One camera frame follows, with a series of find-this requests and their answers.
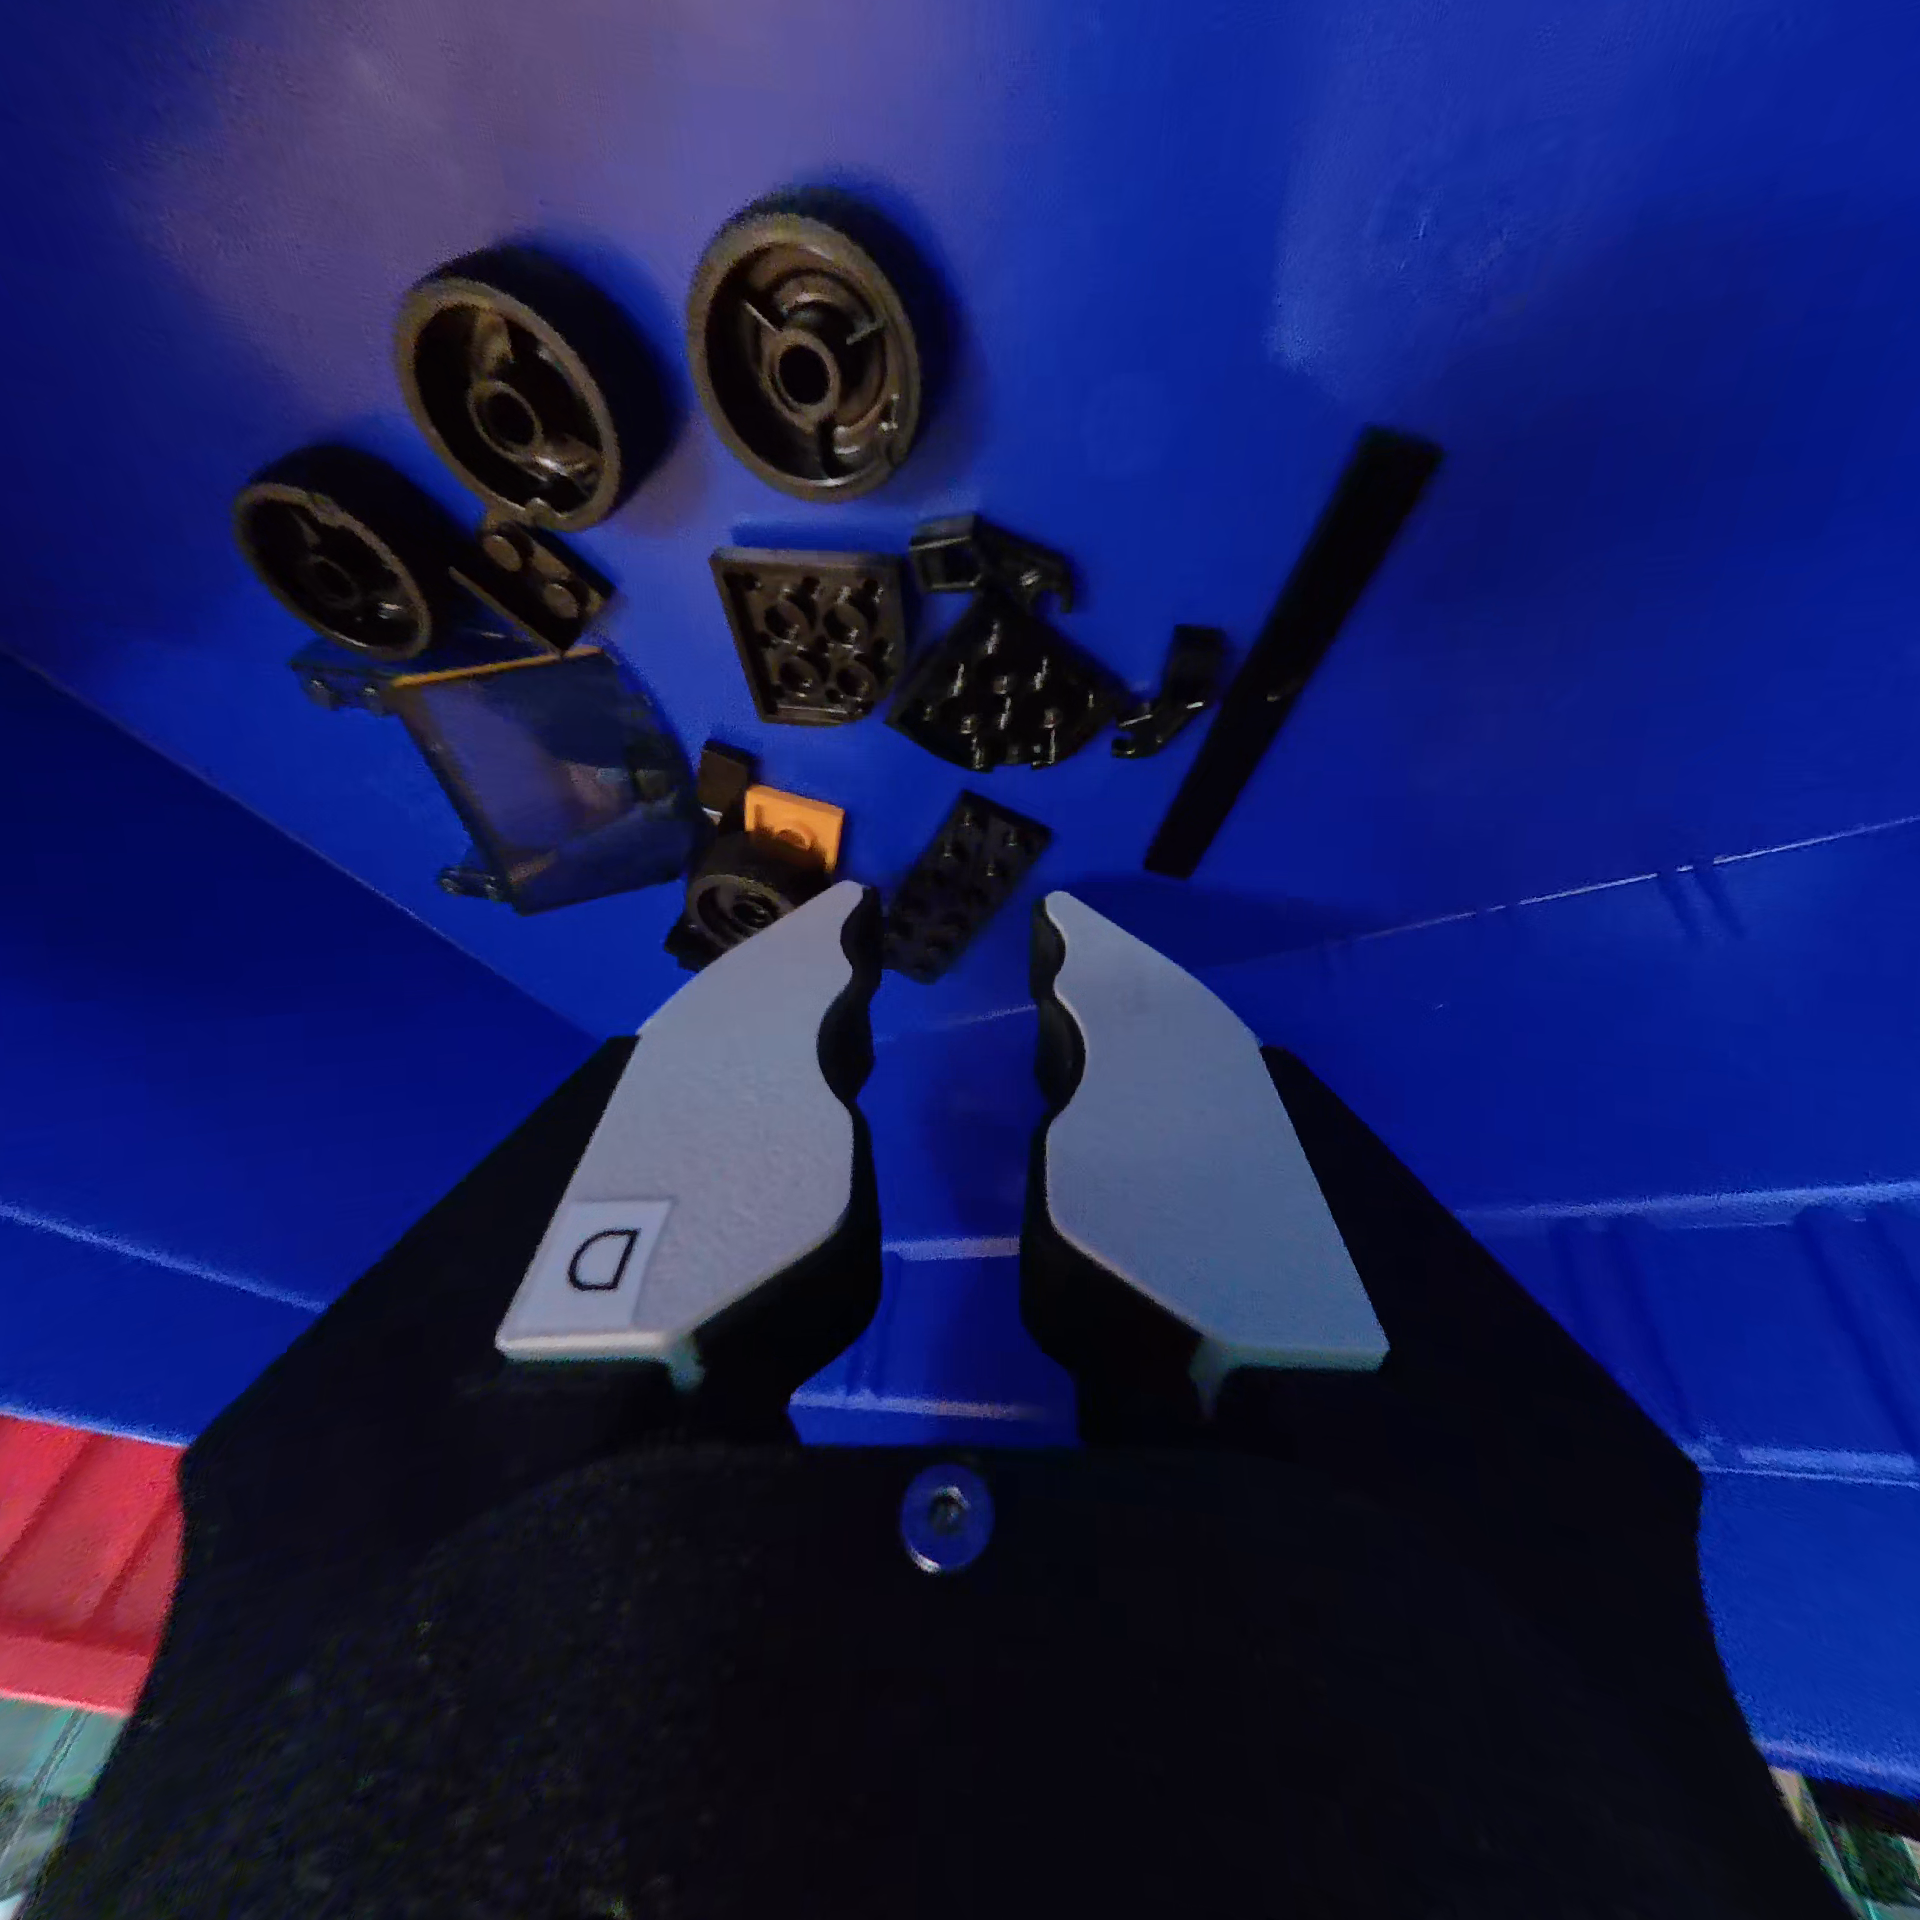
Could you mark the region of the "clear lego windshield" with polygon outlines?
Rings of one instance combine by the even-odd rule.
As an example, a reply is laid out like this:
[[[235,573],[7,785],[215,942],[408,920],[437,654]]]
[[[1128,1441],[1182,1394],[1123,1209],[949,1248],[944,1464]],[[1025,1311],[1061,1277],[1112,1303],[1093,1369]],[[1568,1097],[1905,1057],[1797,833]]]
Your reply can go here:
[[[597,645],[478,630],[390,660],[313,639],[289,670],[311,703],[408,735],[467,833],[447,896],[520,916],[624,896],[680,879],[703,837],[680,742]]]

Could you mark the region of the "black lego wedge plate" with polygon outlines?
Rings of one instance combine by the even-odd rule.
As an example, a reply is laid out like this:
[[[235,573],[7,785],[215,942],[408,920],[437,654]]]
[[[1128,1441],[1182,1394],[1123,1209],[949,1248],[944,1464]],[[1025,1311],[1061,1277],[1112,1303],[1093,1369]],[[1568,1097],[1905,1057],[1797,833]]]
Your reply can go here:
[[[1115,725],[1128,700],[1103,662],[987,586],[903,670],[884,719],[971,774],[1049,770]]]

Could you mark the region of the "red plastic bin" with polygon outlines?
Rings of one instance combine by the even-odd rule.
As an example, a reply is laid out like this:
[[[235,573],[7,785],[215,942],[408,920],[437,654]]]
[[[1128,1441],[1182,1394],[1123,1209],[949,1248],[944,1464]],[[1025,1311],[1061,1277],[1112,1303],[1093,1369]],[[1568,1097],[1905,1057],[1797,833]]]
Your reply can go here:
[[[183,1545],[179,1446],[3,1418],[3,1693],[131,1717]]]

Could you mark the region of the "small black lego clip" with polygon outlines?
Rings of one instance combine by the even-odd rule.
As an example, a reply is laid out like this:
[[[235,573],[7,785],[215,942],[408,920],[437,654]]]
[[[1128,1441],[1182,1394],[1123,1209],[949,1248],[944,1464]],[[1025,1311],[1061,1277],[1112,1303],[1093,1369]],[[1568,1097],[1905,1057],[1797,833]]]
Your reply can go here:
[[[1206,713],[1232,666],[1232,645],[1214,626],[1175,626],[1159,686],[1132,692],[1112,711],[1111,754],[1143,760],[1163,754],[1203,713]]]

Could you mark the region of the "blue plastic bin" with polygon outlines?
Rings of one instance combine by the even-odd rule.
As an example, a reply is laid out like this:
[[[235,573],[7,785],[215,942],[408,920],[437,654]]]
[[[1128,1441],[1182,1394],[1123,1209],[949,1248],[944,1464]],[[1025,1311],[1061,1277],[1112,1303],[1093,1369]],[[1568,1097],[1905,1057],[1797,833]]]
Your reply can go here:
[[[693,390],[693,266],[872,193],[963,343],[804,503]],[[985,511],[1153,686],[1248,656],[1357,433],[1445,462],[1189,885],[1206,730],[982,785],[1053,830],[875,1000],[887,1304],[815,1436],[1064,1423],[1015,1320],[1028,905],[1300,1053],[1708,1478],[1781,1765],[1915,1792],[1915,5],[5,5],[5,1409],[185,1441],[601,1037],[669,889],[447,898],[437,782],[296,690],[251,470],[404,414],[401,292],[527,241],[671,445],[607,646],[893,881],[963,785],[757,726],[709,554]]]

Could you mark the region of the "long black lego tile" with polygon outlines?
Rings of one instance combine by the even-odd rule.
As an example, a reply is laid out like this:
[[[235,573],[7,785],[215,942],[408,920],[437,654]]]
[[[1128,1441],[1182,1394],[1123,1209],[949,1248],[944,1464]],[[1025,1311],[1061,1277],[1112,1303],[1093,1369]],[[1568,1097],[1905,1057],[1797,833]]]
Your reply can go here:
[[[1445,462],[1419,433],[1366,424],[1216,703],[1208,734],[1143,852],[1143,871],[1189,879],[1304,695]]]

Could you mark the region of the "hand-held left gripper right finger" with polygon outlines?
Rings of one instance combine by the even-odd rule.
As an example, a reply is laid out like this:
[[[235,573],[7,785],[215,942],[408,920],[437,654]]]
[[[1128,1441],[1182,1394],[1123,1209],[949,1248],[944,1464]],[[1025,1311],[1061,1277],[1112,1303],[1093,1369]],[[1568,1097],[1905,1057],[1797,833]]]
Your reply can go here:
[[[1080,1409],[1379,1374],[1388,1334],[1255,1030],[1079,896],[1046,893],[1030,933],[1045,1113],[1020,1304]]]

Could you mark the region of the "small black lego bracket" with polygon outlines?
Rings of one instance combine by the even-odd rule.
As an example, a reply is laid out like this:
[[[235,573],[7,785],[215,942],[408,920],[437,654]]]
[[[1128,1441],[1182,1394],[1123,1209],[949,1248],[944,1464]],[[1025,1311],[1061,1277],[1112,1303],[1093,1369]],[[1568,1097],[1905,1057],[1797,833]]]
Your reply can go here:
[[[1041,601],[1072,613],[1073,573],[1067,558],[971,511],[927,519],[907,540],[907,565],[923,593],[999,596],[1024,613]]]

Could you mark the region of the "black lego wheel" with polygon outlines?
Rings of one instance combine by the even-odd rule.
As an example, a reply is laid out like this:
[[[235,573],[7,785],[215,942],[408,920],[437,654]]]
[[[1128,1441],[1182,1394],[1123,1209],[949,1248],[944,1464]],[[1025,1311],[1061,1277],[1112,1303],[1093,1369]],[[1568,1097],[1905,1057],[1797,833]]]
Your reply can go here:
[[[812,504],[897,479],[939,421],[963,311],[911,223],[844,183],[731,212],[693,266],[684,341],[725,449]]]
[[[463,529],[375,453],[339,440],[286,453],[239,487],[230,532],[272,596],[347,650],[414,660],[453,630]]]
[[[491,511],[556,535],[611,520],[680,417],[628,311],[537,244],[481,247],[414,281],[390,357],[444,465]]]

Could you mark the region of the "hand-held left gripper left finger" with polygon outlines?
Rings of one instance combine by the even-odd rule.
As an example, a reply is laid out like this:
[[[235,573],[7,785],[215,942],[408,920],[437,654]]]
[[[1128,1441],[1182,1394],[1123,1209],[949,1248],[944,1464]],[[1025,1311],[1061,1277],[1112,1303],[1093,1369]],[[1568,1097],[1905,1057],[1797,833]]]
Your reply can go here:
[[[651,1012],[495,1328],[518,1365],[798,1389],[879,1303],[879,898],[838,879]]]

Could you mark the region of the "orange lego plate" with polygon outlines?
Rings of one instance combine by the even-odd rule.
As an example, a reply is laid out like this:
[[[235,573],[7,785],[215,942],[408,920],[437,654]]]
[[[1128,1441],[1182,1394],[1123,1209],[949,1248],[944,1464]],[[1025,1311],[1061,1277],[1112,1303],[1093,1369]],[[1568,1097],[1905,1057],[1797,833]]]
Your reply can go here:
[[[847,814],[827,801],[750,783],[740,800],[745,833],[804,868],[835,874],[847,826]]]

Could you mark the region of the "black round lego piece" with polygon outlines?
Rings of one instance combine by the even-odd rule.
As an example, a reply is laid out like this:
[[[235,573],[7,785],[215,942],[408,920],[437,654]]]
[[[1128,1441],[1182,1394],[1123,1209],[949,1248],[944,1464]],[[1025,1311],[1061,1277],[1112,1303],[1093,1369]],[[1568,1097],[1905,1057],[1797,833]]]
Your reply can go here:
[[[688,866],[680,911],[663,937],[663,952],[684,970],[702,970],[737,948],[836,874],[809,871],[745,833],[740,800],[750,783],[764,783],[750,751],[717,738],[703,742],[695,800],[707,830]]]

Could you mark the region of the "black square lego plate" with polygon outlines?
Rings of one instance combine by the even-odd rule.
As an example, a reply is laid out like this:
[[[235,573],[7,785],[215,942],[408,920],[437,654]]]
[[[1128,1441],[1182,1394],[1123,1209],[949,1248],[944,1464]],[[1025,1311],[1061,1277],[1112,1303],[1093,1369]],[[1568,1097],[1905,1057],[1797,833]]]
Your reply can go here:
[[[900,558],[717,545],[709,566],[764,725],[838,729],[891,702],[907,660]]]

